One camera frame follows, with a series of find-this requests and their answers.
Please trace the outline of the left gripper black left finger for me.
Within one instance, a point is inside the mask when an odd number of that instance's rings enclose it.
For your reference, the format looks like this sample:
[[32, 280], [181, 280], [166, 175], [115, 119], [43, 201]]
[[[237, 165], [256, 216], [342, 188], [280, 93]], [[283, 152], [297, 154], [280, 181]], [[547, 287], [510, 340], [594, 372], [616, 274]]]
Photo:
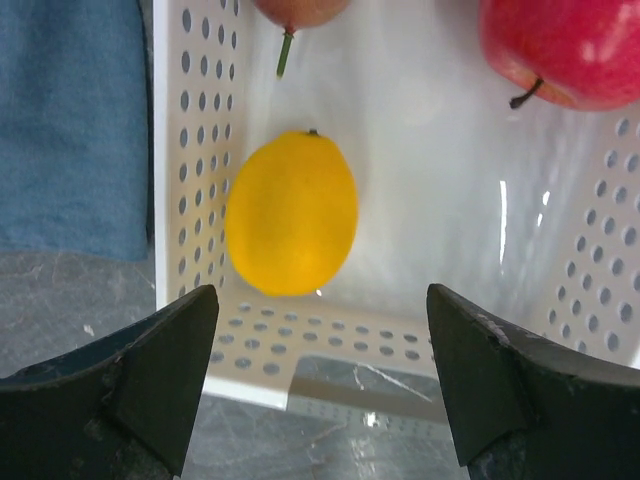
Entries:
[[4, 479], [174, 479], [219, 302], [200, 286], [147, 318], [1, 380]]

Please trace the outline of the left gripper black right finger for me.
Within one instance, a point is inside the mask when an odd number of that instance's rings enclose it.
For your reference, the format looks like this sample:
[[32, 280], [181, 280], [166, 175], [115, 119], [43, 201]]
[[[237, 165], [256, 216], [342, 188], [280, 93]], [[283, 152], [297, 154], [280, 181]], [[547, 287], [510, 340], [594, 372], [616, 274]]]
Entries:
[[429, 286], [426, 309], [470, 478], [638, 478], [638, 370], [561, 346], [441, 284]]

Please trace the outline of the white plastic basket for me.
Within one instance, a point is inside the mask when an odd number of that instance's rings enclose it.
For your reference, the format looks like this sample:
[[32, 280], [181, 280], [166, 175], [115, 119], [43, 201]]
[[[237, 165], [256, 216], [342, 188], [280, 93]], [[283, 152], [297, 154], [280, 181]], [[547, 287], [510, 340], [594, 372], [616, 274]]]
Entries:
[[[204, 390], [340, 418], [334, 386], [306, 393], [306, 359], [392, 380], [415, 416], [438, 403], [432, 283], [573, 350], [639, 364], [639, 108], [604, 113], [518, 90], [485, 64], [473, 1], [356, 1], [296, 36], [248, 1], [153, 5], [156, 302], [216, 287]], [[228, 252], [229, 194], [286, 130], [330, 137], [356, 178], [354, 247], [298, 298], [250, 287]]]

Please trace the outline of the yellow lemon toy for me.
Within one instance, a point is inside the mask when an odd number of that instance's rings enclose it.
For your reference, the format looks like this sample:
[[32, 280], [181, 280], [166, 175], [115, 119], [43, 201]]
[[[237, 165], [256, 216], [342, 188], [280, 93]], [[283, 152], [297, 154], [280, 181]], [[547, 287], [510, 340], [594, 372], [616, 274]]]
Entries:
[[337, 145], [315, 130], [285, 132], [252, 153], [232, 184], [232, 264], [265, 295], [313, 293], [346, 261], [358, 208], [355, 179]]

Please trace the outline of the red pomegranate toy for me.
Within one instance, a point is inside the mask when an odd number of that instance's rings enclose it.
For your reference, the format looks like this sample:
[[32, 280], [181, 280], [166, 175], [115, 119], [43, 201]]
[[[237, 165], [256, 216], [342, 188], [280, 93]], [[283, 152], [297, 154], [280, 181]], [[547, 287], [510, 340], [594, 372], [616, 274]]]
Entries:
[[481, 1], [478, 32], [487, 63], [533, 97], [577, 111], [639, 100], [637, 1]]

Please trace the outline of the blue folded cloth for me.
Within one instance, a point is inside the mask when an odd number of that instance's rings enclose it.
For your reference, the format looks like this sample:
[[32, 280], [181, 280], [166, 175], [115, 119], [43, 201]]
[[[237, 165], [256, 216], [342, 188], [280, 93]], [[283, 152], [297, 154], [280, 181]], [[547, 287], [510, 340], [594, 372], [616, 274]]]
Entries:
[[1, 247], [147, 254], [149, 118], [135, 1], [1, 5]]

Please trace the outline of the brown kiwi toy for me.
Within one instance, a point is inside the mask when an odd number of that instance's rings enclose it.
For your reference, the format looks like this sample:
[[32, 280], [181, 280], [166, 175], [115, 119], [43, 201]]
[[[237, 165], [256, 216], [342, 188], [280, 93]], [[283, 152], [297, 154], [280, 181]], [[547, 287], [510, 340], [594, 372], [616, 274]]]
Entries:
[[301, 29], [315, 28], [341, 14], [349, 0], [254, 0], [253, 5], [273, 24], [283, 29], [283, 40], [276, 67], [276, 76], [285, 73], [294, 35]]

